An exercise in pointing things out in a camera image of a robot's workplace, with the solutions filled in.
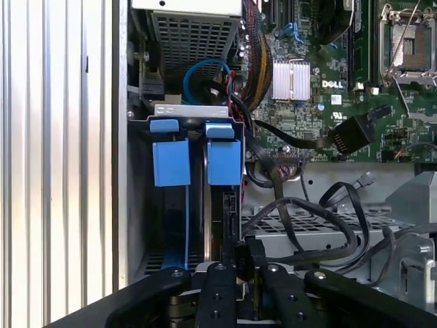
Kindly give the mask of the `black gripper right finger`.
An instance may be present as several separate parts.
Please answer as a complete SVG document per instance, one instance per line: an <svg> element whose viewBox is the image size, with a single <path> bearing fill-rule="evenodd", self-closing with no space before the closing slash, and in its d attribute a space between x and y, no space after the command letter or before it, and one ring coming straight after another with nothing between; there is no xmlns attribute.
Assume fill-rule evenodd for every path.
<svg viewBox="0 0 437 328"><path fill-rule="evenodd" d="M246 244L264 296L282 327L435 327L436 316L325 269L304 278L265 255L260 240Z"/></svg>

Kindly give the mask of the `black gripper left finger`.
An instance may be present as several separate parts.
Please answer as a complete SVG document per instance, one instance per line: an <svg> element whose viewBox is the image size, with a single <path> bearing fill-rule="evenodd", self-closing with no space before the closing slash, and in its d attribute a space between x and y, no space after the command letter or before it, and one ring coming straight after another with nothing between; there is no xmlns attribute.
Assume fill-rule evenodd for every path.
<svg viewBox="0 0 437 328"><path fill-rule="evenodd" d="M190 274L171 266L50 323L50 327L235 327L236 242Z"/></svg>

